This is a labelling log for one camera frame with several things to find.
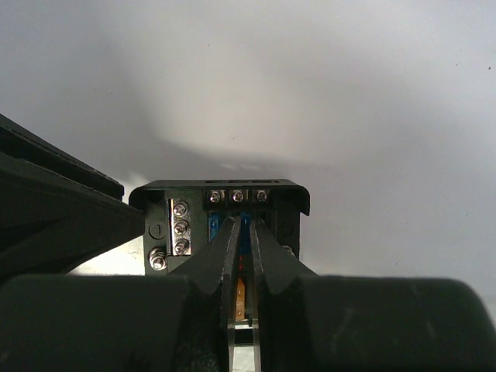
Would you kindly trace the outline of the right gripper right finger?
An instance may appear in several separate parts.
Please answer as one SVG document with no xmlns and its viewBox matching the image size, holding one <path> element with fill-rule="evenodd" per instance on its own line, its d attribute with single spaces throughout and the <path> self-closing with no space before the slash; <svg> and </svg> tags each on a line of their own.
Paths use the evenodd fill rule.
<svg viewBox="0 0 496 372">
<path fill-rule="evenodd" d="M 259 371 L 493 371 L 476 292 L 442 278 L 321 276 L 250 227 Z"/>
</svg>

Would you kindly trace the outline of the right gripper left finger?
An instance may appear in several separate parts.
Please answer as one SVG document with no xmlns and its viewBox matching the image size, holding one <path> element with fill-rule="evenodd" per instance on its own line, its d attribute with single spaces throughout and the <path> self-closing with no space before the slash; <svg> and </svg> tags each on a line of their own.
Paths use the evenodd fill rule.
<svg viewBox="0 0 496 372">
<path fill-rule="evenodd" d="M 1 288 L 3 371 L 229 371 L 241 221 L 164 276 L 29 275 Z"/>
</svg>

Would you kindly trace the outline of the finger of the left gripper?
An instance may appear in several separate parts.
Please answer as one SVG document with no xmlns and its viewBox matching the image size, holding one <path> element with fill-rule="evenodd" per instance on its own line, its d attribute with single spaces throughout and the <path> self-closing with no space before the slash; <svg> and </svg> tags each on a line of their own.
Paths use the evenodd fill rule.
<svg viewBox="0 0 496 372">
<path fill-rule="evenodd" d="M 144 232 L 124 187 L 1 117 L 1 280 L 66 274 Z"/>
</svg>

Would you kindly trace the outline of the orange fuse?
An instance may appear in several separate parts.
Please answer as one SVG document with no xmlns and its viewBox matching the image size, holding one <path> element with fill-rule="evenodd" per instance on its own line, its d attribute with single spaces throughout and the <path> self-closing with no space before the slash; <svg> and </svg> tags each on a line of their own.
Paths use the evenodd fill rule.
<svg viewBox="0 0 496 372">
<path fill-rule="evenodd" d="M 243 321 L 248 320 L 246 278 L 245 277 L 239 277 L 237 280 L 235 320 L 237 322 L 243 322 Z"/>
</svg>

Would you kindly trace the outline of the black fuse box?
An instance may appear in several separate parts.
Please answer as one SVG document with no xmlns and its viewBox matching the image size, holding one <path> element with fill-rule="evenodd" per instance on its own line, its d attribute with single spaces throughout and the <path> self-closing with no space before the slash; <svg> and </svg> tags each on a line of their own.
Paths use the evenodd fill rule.
<svg viewBox="0 0 496 372">
<path fill-rule="evenodd" d="M 264 222 L 300 260 L 300 219 L 310 212 L 310 195 L 288 180 L 154 181 L 135 189 L 130 204 L 145 217 L 146 273 L 177 279 L 187 288 L 174 322 L 179 349 L 206 350 L 234 344 L 239 277 L 246 278 L 252 328 L 257 316 L 252 250 L 239 253 L 240 213 L 251 214 L 251 224 Z M 211 241 L 210 212 L 222 214 Z"/>
</svg>

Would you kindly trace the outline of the blue fuse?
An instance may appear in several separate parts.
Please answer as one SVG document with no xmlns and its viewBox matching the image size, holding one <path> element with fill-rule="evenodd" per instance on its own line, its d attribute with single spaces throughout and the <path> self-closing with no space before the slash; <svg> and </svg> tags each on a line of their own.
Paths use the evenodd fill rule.
<svg viewBox="0 0 496 372">
<path fill-rule="evenodd" d="M 239 243 L 239 253 L 241 255 L 250 254 L 251 242 L 250 242 L 250 224 L 251 224 L 251 214 L 247 212 L 240 213 L 241 218 L 241 230 L 240 230 L 240 243 Z"/>
<path fill-rule="evenodd" d="M 222 225 L 222 214 L 219 212 L 210 212 L 208 214 L 208 240 L 213 240 L 219 232 Z"/>
</svg>

